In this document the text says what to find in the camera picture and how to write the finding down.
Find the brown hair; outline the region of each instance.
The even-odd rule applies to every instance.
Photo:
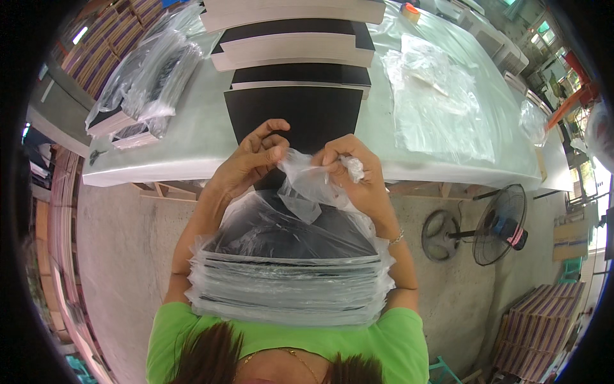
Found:
[[[217,323],[188,337],[181,356],[169,372],[168,384],[232,384],[243,345],[243,334],[233,340],[228,323]],[[361,355],[343,360],[337,354],[323,384],[382,384],[381,363]]]

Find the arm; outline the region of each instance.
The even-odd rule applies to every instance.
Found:
[[[239,148],[216,170],[205,185],[192,217],[175,247],[171,278],[163,304],[190,303],[184,292],[191,287],[188,276],[192,252],[189,247],[194,244],[194,238],[197,235],[215,234],[231,200],[245,193],[283,158],[290,144],[288,140],[271,133],[289,129],[290,125],[283,119],[270,119],[262,123],[243,139]]]
[[[347,168],[337,160],[341,154],[357,157],[362,162],[365,177],[357,184],[352,182]],[[386,192],[379,159],[354,135],[327,143],[314,156],[312,164],[328,168],[332,181],[343,187],[356,209],[371,218],[378,237],[394,240],[399,236],[401,228]],[[417,312],[418,280],[405,239],[390,245],[388,250],[397,261],[389,272],[397,287],[388,293],[384,311],[402,307]]]

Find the wrist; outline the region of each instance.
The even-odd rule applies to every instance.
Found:
[[[200,193],[200,196],[198,197],[198,201],[206,201],[208,205],[213,205],[215,207],[226,210],[226,208],[232,201],[232,198],[224,190],[224,188],[222,188],[212,179],[207,184],[205,184],[202,192]]]
[[[393,240],[401,233],[401,226],[398,223],[397,215],[394,213],[392,205],[389,208],[380,210],[377,214],[370,216],[370,218],[375,226],[375,234],[380,238]]]

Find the necklace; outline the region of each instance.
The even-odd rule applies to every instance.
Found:
[[[287,350],[285,348],[277,348],[278,350],[282,350],[282,351],[286,351],[289,354],[291,354],[292,356],[296,357],[300,362],[303,363],[303,365],[309,369],[309,371],[311,372],[311,375],[313,376],[313,379],[316,381],[316,384],[320,384],[320,380],[317,379],[316,373],[313,372],[313,370],[307,365],[306,362],[303,361],[303,359],[301,359],[300,357],[298,357],[297,352],[295,350]],[[235,382],[235,379],[237,377],[237,375],[239,374],[239,372],[241,371],[241,369],[243,369],[243,367],[245,366],[245,364],[249,363],[249,361],[260,351],[256,351],[254,353],[252,353],[251,355],[249,355],[244,361],[243,361],[243,365],[241,367],[239,367],[239,369],[236,371],[235,373],[235,378],[233,379],[233,383]]]

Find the woman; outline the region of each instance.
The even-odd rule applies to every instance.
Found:
[[[418,283],[410,251],[386,193],[379,159],[354,135],[333,140],[313,157],[369,216],[377,236],[389,239],[396,264],[380,319],[370,327],[287,327],[196,316],[184,292],[190,287],[188,249],[194,237],[214,234],[233,198],[242,195],[283,158],[288,141],[282,119],[247,136],[203,189],[173,255],[168,292],[153,322],[147,381],[158,383],[317,384],[419,383],[428,380],[428,354],[418,316]],[[365,177],[354,184],[337,160],[350,154]]]

